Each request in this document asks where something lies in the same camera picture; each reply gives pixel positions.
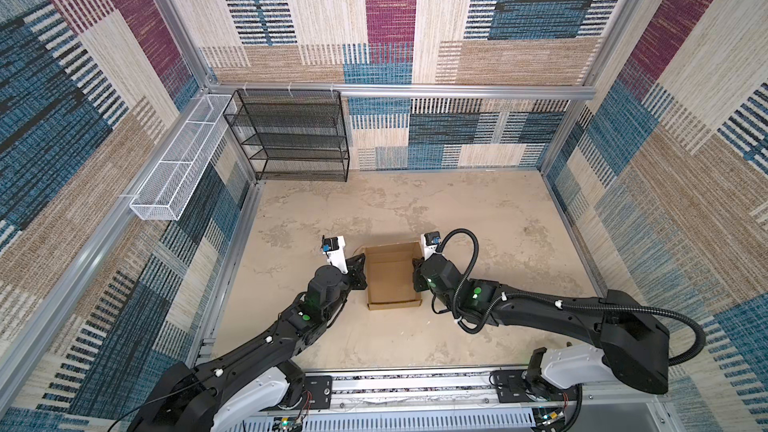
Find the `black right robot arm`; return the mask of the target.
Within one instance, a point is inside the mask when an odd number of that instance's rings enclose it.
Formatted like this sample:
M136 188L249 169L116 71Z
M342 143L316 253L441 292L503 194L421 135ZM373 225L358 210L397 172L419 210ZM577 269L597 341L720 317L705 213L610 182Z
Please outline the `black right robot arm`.
M416 260L413 278L417 291L430 291L445 306L456 306L468 329L522 326L578 340L571 348L532 355L527 381L533 390L618 381L649 394L668 391L669 331L625 292L558 297L463 279L441 254Z

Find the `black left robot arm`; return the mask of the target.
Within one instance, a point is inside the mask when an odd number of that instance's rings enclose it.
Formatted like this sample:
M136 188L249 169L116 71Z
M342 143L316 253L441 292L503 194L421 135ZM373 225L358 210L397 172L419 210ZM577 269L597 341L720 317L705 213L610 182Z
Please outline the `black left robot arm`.
M346 271L324 265L264 332L232 351L192 368L168 368L128 426L130 431L225 431L263 409L295 407L305 373L292 359L328 329L349 293L367 287L365 255Z

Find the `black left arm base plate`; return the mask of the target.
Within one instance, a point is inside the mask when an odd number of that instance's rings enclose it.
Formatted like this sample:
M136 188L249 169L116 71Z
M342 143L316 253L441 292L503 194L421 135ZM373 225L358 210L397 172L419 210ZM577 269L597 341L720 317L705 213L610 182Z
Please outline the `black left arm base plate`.
M327 410L331 407L333 377L331 375L309 375L290 383L285 405L291 411L307 409Z

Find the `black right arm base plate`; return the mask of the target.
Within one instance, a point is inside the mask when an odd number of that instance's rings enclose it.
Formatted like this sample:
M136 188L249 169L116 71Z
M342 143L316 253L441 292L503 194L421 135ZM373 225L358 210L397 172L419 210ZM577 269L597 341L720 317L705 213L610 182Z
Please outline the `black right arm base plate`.
M500 369L490 372L489 383L496 391L497 399L502 404L561 402L575 403L578 399L578 387L566 390L538 382L531 385L525 379L526 372L522 369Z

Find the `brown cardboard box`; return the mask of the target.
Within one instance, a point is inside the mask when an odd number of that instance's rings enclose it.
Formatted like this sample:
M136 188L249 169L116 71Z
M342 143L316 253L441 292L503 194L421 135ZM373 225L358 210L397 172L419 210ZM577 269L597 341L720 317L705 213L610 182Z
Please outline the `brown cardboard box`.
M414 262L423 258L418 242L366 247L364 273L370 311L419 307L421 293L414 289Z

